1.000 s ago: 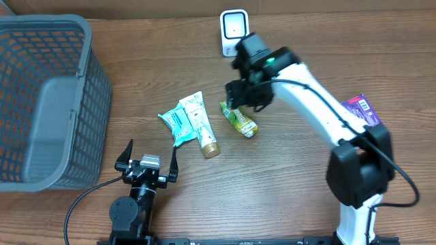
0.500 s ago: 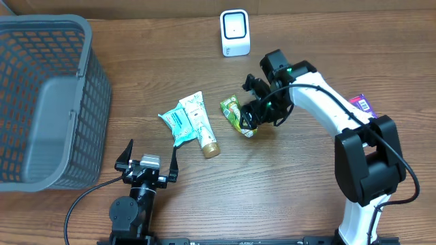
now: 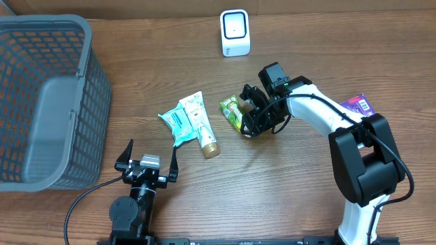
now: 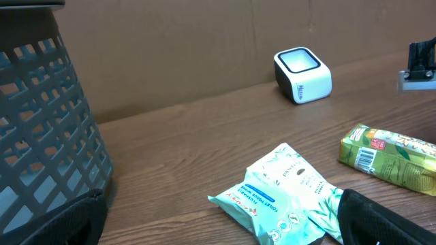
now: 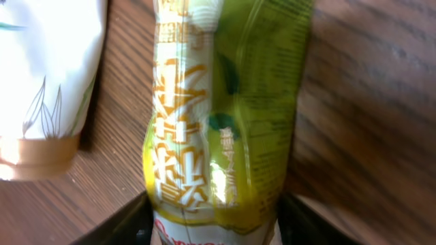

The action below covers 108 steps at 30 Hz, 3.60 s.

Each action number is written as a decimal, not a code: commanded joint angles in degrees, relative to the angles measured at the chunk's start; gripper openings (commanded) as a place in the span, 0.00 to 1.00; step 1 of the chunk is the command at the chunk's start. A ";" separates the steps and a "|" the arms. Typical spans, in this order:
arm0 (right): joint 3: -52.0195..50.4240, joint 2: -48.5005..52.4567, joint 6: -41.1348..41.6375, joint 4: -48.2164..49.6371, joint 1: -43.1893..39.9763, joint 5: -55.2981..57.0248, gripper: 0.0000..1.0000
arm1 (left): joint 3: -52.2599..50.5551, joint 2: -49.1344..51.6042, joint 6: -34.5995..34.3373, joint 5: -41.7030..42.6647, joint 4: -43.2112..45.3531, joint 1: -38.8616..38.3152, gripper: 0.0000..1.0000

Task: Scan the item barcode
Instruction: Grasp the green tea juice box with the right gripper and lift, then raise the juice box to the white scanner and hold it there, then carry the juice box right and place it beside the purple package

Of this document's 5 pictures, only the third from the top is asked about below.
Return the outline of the green yellow snack pouch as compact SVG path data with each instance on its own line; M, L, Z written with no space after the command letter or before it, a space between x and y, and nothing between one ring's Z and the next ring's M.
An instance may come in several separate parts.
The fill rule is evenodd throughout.
M220 102L221 111L227 118L229 123L240 132L243 121L243 113L241 107L236 98L236 95L232 95Z

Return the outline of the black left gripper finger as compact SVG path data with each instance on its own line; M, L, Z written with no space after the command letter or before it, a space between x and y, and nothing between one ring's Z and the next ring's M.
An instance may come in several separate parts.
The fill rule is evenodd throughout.
M130 139L126 149L124 149L124 151L116 160L115 165L129 165L133 145L134 145L134 140Z
M175 146L172 151L172 159L169 168L168 182L176 182L178 178L178 161L176 157L177 150L178 148Z

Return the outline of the purple sanitary pad pack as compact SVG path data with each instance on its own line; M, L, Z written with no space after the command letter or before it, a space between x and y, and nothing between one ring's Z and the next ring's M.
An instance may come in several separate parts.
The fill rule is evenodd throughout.
M370 117L376 114L364 94L359 94L354 98L348 99L347 101L340 103L340 105L348 110L362 114L365 117Z

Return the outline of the white bamboo print tube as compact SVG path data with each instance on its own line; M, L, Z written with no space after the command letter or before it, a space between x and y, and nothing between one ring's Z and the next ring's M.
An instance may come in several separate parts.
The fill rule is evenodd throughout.
M213 133L204 105L202 92L198 91L179 100L190 123L196 132L197 139L205 158L217 156L221 150Z

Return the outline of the teal plastic packet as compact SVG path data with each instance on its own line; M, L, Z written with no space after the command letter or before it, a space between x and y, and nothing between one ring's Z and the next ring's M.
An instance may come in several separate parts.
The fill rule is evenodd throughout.
M193 129L181 103L178 103L174 109L159 114L158 117L170 128L174 138L174 147L178 148L185 142L197 138L197 133Z

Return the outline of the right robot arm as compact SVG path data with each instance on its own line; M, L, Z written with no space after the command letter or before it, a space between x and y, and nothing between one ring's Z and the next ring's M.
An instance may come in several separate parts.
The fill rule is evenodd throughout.
M240 98L252 105L240 132L250 137L286 126L290 118L310 124L328 139L334 180L345 198L343 220L324 244L398 244L376 226L384 206L409 199L414 179L400 157L388 121L364 116L322 94L304 76L290 78L278 63L258 74L263 89L245 85Z

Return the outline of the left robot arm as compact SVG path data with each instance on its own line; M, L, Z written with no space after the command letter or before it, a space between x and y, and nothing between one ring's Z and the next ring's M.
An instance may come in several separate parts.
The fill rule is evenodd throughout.
M160 244L156 233L150 230L153 206L157 190L165 189L168 183L175 183L178 178L178 148L173 148L168 175L163 176L159 173L159 156L144 154L140 160L131 159L133 145L131 140L114 164L114 168L122 173L121 180L130 185L130 192L110 206L112 231L109 243Z

